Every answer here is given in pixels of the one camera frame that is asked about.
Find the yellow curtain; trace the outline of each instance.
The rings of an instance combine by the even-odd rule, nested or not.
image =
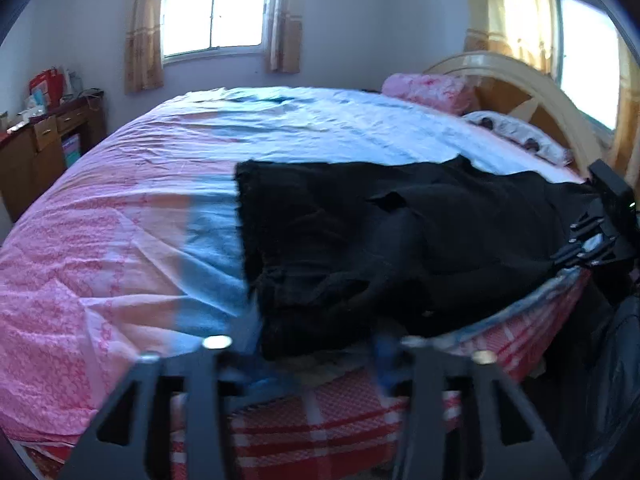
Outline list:
[[[620,100],[618,102],[618,124],[613,147],[609,152],[609,164],[627,181],[635,185],[638,180],[640,155],[640,68],[626,46],[618,37],[620,45]]]
[[[126,93],[164,86],[162,0],[135,0],[125,46]]]
[[[267,8],[267,69],[300,72],[303,0],[269,0]]]
[[[469,0],[465,51],[490,50],[551,75],[555,0]]]

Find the mattress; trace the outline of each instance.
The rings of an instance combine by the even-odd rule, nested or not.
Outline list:
[[[219,89],[175,98],[127,124],[49,189],[0,250],[0,426],[64,462],[142,351],[191,351],[248,308],[236,216],[242,160],[444,162],[580,182],[487,130],[381,95]],[[520,380],[580,297],[563,271],[488,320],[437,338],[491,349]],[[405,402],[354,359],[297,396],[230,416],[247,479],[337,479],[393,456]],[[444,402],[456,416],[456,395]],[[184,476],[182,435],[173,462]]]

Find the pink pillow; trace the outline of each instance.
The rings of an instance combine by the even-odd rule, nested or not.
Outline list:
[[[478,109],[473,88],[460,76],[393,74],[382,85],[382,93],[458,116]]]

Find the wooden headboard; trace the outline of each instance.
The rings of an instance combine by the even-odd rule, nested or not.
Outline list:
[[[465,52],[425,73],[468,76],[482,110],[521,118],[574,152],[576,169],[586,177],[604,156],[587,119],[556,83],[532,67],[493,52]]]

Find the desk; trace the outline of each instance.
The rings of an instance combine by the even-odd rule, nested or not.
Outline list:
[[[62,141],[73,134],[82,155],[107,136],[101,92],[65,103],[38,122],[18,124],[0,138],[0,193],[12,221],[65,173]]]

